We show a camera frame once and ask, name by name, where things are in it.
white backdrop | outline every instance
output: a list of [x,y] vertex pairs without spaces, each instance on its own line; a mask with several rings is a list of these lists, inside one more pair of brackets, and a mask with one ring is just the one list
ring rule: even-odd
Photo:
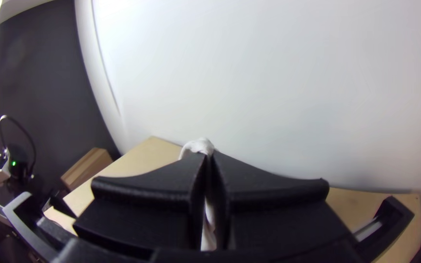
[[420,0],[93,0],[89,12],[84,60],[122,152],[205,136],[277,174],[421,191]]

white towel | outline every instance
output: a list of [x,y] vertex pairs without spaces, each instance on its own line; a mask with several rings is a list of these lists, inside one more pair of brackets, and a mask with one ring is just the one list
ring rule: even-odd
[[[200,152],[207,156],[212,156],[214,153],[215,147],[207,138],[199,138],[197,140],[187,142],[180,152],[181,160],[183,156],[191,152]],[[212,207],[209,205],[205,199],[205,210],[204,219],[202,223],[202,236],[201,236],[201,251],[210,251],[217,248],[217,241],[215,239],[214,230],[215,230],[215,219],[214,212]]]

dark gray wall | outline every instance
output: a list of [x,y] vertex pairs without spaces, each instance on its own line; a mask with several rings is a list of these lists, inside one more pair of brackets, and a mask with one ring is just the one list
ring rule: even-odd
[[[73,0],[42,4],[0,25],[3,114],[32,135],[38,151],[34,171],[43,177],[45,190],[61,187],[60,176],[93,147],[119,157],[87,78]],[[14,125],[5,123],[4,134],[31,155]]]

wooden board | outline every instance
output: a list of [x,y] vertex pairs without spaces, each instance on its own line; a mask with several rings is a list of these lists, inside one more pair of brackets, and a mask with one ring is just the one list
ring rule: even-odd
[[[178,145],[151,137],[131,149],[96,176],[126,177],[140,175],[176,161],[180,150],[181,147]],[[92,179],[89,179],[64,197],[64,201],[76,215],[80,215],[94,199],[90,189]],[[374,217],[381,202],[390,195],[331,188],[326,201],[345,225],[351,231],[355,231]],[[380,263],[410,262],[421,244],[420,196],[418,194],[393,195],[414,212],[415,217],[396,242],[378,258],[377,262]],[[45,212],[45,216],[58,222],[66,230],[75,234],[72,229],[72,223],[74,222],[72,218],[59,213],[53,208],[48,209]]]

black plastic part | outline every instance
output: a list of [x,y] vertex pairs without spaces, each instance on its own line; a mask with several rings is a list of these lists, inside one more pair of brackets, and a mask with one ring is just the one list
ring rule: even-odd
[[396,198],[389,196],[382,203],[375,217],[382,226],[358,243],[356,250],[366,261],[375,260],[402,234],[414,214]]
[[267,255],[260,249],[185,251],[158,249],[151,263],[268,263]]
[[213,207],[221,208],[216,234],[226,244],[223,248],[263,248],[277,259],[341,240],[356,243],[325,202],[325,180],[274,175],[220,152],[214,154],[212,168],[217,184],[208,188],[210,196],[227,197],[222,203],[210,198]]
[[273,263],[365,263],[348,241],[333,242],[327,246]]
[[[280,177],[221,153],[95,179],[92,189],[95,199],[74,225],[79,237],[34,213],[27,192],[3,212],[43,260],[57,263],[366,263],[413,218],[388,197],[376,214],[382,226],[358,242],[326,204],[326,181]],[[204,193],[224,244],[212,252],[197,251]]]
[[149,173],[97,177],[95,200],[74,230],[95,244],[147,259],[156,247],[199,249],[206,156],[191,154]]
[[[23,204],[27,203],[31,196],[32,195],[29,192],[23,192],[8,203],[2,210],[9,222],[11,222],[14,230],[23,238],[27,245],[40,257],[50,262],[55,259],[57,251],[35,234],[35,232],[31,230],[30,227],[16,213],[17,209],[23,209]],[[25,215],[28,217],[31,216],[31,213],[29,212]]]
[[53,263],[146,263],[132,257],[118,254],[82,239],[71,239],[52,261]]
[[71,238],[76,237],[46,217],[42,217],[37,226],[57,251],[61,251]]
[[27,157],[27,153],[25,152],[24,148],[17,144],[8,144],[7,149],[9,151],[9,173],[11,177],[20,180],[21,183],[24,182],[24,179],[27,176],[29,171],[29,161]]
[[59,198],[56,195],[51,195],[50,203],[53,206],[53,208],[58,210],[59,212],[71,218],[74,218],[74,219],[77,218],[76,214],[74,214],[74,212],[71,210],[71,208],[69,208],[69,206],[66,204],[66,202],[62,198]]

